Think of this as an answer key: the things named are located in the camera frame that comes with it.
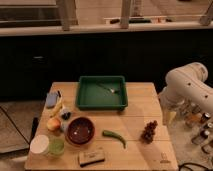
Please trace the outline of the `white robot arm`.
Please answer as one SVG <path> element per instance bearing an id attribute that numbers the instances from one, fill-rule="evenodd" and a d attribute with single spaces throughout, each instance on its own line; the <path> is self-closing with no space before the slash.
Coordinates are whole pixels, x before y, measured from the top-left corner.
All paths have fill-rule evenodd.
<path id="1" fill-rule="evenodd" d="M 172 69 L 166 74 L 166 86 L 158 94 L 164 125 L 169 124 L 186 100 L 213 114 L 213 88 L 205 84 L 207 78 L 208 70 L 199 62 Z"/>

